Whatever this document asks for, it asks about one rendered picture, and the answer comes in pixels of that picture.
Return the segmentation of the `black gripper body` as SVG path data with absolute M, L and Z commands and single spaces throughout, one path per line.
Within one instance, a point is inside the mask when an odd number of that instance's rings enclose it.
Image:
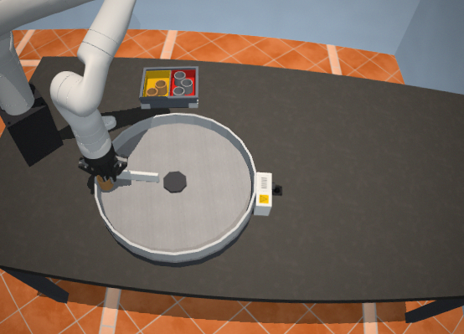
M 112 168 L 117 163 L 118 159 L 115 157 L 115 155 L 118 156 L 111 143 L 111 149 L 103 157 L 97 159 L 89 159 L 84 156 L 83 157 L 85 159 L 85 163 L 90 164 L 92 167 L 100 166 L 101 169 L 105 169 L 104 164 L 109 163 L 110 168 Z

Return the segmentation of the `white round turntable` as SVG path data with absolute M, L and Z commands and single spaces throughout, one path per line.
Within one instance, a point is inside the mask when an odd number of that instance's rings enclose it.
M 239 239 L 253 208 L 254 215 L 270 213 L 271 173 L 256 172 L 244 142 L 217 121 L 153 116 L 112 145 L 128 156 L 127 167 L 107 191 L 95 177 L 95 200 L 116 242 L 138 259 L 202 264 Z

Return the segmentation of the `grey metal sleeve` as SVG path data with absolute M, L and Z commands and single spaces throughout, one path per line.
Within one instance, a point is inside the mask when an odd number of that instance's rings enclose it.
M 173 96 L 175 95 L 185 95 L 185 90 L 183 87 L 176 87 L 173 89 Z
M 185 90 L 185 95 L 190 95 L 193 92 L 193 81 L 191 79 L 184 79 L 181 81 L 181 87 Z
M 174 82 L 177 87 L 181 87 L 181 81 L 186 79 L 186 74 L 182 71 L 178 71 L 174 74 Z

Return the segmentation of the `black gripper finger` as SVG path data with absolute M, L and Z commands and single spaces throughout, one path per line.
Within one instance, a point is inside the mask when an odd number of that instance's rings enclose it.
M 116 167 L 110 168 L 109 163 L 104 164 L 104 168 L 106 170 L 106 173 L 108 173 L 109 175 L 111 184 L 115 183 L 116 176 L 119 176 L 124 171 L 124 169 L 127 167 L 127 162 L 128 162 L 127 156 L 124 156 L 122 158 L 122 157 L 118 157 L 117 155 L 115 155 L 115 157 L 118 159 L 118 163 Z
M 100 167 L 92 167 L 92 166 L 89 166 L 88 164 L 85 163 L 84 161 L 84 158 L 81 157 L 80 158 L 80 161 L 79 161 L 79 166 L 78 168 L 84 170 L 85 172 L 88 172 L 89 174 L 93 175 L 93 176 L 97 176 L 97 175 L 100 175 L 103 179 L 104 182 L 106 182 L 108 179 L 109 179 L 109 175 L 108 173 L 106 173 L 106 170 L 105 169 L 101 169 Z M 91 170 L 91 168 L 94 169 L 94 171 Z M 104 172 L 103 172 L 104 171 Z

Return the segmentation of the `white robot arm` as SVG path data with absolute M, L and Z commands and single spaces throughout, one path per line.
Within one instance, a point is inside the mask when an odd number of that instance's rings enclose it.
M 2 110 L 17 116 L 34 104 L 34 95 L 14 47 L 11 30 L 91 1 L 95 0 L 0 0 Z M 103 157 L 111 149 L 108 130 L 116 126 L 116 118 L 101 116 L 97 107 L 111 61 L 126 36 L 136 1 L 104 0 L 77 51 L 78 59 L 85 64 L 84 77 L 63 71 L 51 82 L 51 99 L 69 123 L 82 155 L 89 159 Z

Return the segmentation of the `bronze bushing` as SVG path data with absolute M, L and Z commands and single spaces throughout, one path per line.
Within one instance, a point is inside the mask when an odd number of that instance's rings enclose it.
M 111 184 L 110 178 L 106 182 L 103 182 L 103 179 L 102 177 L 100 177 L 100 175 L 97 175 L 96 180 L 99 183 L 101 189 L 106 190 L 106 191 L 112 189 L 114 185 L 114 184 Z
M 155 83 L 155 88 L 158 91 L 158 95 L 163 96 L 167 94 L 168 88 L 167 88 L 167 82 L 165 80 L 158 80 Z
M 156 88 L 149 88 L 146 91 L 147 96 L 158 96 L 158 92 Z

